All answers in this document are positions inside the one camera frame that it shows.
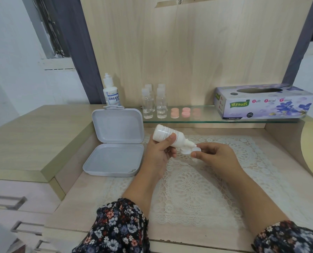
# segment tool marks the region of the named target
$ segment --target glass shelf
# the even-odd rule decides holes
[[[171,118],[171,109],[179,109],[179,118]],[[181,116],[182,108],[189,107],[191,109],[191,115],[188,118]],[[194,115],[194,108],[200,109],[200,115]],[[157,112],[153,113],[153,118],[145,119],[143,118],[144,123],[297,123],[299,119],[253,119],[253,120],[222,120],[220,114],[218,113],[215,106],[169,106],[167,111],[167,117],[164,119],[159,119],[157,117]]]

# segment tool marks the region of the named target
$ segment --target left hand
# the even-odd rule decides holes
[[[147,172],[157,180],[161,179],[166,171],[168,160],[176,157],[176,149],[170,145],[176,141],[176,134],[172,133],[161,142],[153,140],[153,134],[147,144],[141,172]]]

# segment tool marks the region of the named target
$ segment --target drawer handle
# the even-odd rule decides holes
[[[9,210],[18,210],[26,201],[27,198],[23,197],[12,197],[12,196],[1,196],[0,199],[3,200],[18,200],[15,205],[7,205],[7,204],[0,204],[0,208],[9,209]]]
[[[56,251],[56,250],[52,250],[52,249],[41,249],[40,246],[42,243],[49,243],[49,242],[45,242],[43,240],[39,240],[39,242],[37,243],[34,251],[36,252],[54,252],[54,253],[60,253],[60,251]]]
[[[35,223],[27,223],[27,222],[17,221],[16,224],[11,228],[10,231],[11,231],[11,232],[15,232],[15,233],[18,233],[18,232],[33,233],[33,234],[36,234],[36,235],[38,235],[38,236],[42,236],[42,233],[41,233],[41,232],[17,229],[21,224],[24,224],[24,225],[33,225],[33,226],[41,226],[41,227],[44,226],[44,225],[41,225],[41,224],[35,224]]]

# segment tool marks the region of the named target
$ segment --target tissue box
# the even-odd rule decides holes
[[[287,84],[217,87],[214,95],[225,120],[302,118],[312,102],[312,93]]]

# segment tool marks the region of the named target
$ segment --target hand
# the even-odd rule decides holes
[[[216,174],[226,182],[246,175],[233,149],[229,145],[219,143],[199,143],[202,152],[194,151],[191,156],[211,166]]]
[[[176,149],[171,147],[176,140],[176,134],[172,133],[161,142],[153,140],[153,135],[149,138],[141,172],[147,172],[157,179],[161,179],[166,171],[166,165],[171,157],[176,157]]]

